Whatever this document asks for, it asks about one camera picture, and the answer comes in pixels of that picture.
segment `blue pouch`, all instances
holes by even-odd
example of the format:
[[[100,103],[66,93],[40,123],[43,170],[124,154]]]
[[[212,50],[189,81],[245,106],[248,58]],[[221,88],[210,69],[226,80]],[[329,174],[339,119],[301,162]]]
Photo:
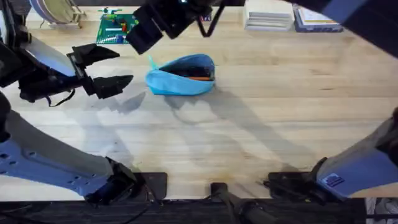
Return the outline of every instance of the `blue pouch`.
[[[215,65],[213,60],[205,54],[187,55],[157,67],[150,58],[152,70],[146,76],[146,83],[155,95],[180,95],[194,96],[206,93],[213,88],[215,83]],[[176,75],[165,70],[175,68],[184,69],[200,67],[209,73],[209,81],[194,80],[186,75]]]

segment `black cable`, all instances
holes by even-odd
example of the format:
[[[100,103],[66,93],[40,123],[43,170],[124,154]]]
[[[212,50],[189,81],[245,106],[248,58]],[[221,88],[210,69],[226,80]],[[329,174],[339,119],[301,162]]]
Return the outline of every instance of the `black cable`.
[[[203,37],[210,37],[213,34],[214,28],[216,27],[218,19],[220,18],[220,15],[223,13],[225,6],[226,6],[226,0],[222,0],[220,7],[218,8],[207,32],[203,27],[200,17],[197,17],[198,27]]]
[[[153,206],[153,203],[147,205],[141,212],[139,212],[137,215],[134,215],[132,218],[130,218],[129,220],[121,223],[121,224],[129,224],[131,222],[133,222],[134,220],[138,219],[139,217],[141,217],[143,214],[145,214],[146,212],[148,212],[148,210],[151,208],[151,206]]]

